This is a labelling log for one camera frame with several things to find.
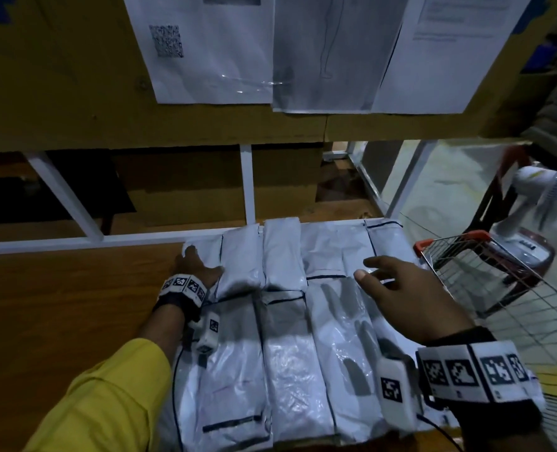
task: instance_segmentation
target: shopping cart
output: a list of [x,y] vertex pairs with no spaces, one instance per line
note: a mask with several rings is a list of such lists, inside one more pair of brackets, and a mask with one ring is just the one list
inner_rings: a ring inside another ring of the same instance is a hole
[[557,448],[557,289],[483,230],[414,249],[478,325],[516,344],[543,387],[544,427]]

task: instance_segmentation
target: wristband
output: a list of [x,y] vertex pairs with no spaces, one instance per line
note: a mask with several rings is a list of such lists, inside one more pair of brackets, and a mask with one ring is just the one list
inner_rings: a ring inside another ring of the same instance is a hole
[[538,430],[532,380],[511,341],[475,327],[417,352],[421,390],[448,407],[469,438],[490,440]]
[[184,313],[186,323],[200,319],[200,308],[207,295],[207,288],[198,277],[176,274],[163,283],[153,312],[164,304],[178,306]]

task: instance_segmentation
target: fan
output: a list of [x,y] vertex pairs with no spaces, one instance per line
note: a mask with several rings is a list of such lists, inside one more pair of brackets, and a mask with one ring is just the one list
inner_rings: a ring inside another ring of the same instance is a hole
[[557,171],[525,166],[517,171],[513,187],[524,200],[510,216],[494,225],[491,234],[512,255],[534,267],[549,256],[549,251],[527,238],[520,228],[528,212],[535,208],[534,222],[538,230],[557,232]]

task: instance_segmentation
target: person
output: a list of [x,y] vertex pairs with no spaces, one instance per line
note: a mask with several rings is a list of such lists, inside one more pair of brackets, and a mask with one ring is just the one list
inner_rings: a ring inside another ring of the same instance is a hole
[[[440,342],[461,343],[488,333],[478,331],[433,273],[392,257],[368,258],[364,264],[377,270],[372,274],[356,271],[354,277],[360,287],[374,298],[393,327],[411,340],[442,345]],[[205,267],[196,249],[189,246],[184,257],[177,256],[172,274],[194,275],[210,288],[222,275],[222,268]],[[395,278],[389,288],[380,282],[388,278]],[[170,362],[184,323],[196,319],[199,311],[185,297],[159,299],[134,339],[73,380],[63,399],[42,420],[25,451],[154,451],[155,425],[172,376]],[[461,424],[468,451],[554,451],[531,400],[501,403],[486,418],[477,409],[451,409]],[[507,431],[499,419],[507,423],[511,415],[520,422]],[[487,428],[500,432],[491,434]]]

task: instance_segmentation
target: yellow shirt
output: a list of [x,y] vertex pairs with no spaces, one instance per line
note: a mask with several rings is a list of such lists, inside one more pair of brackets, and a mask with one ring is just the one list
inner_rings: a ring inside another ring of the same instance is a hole
[[75,378],[25,451],[154,450],[155,424],[171,373],[159,346],[132,339],[111,358]]

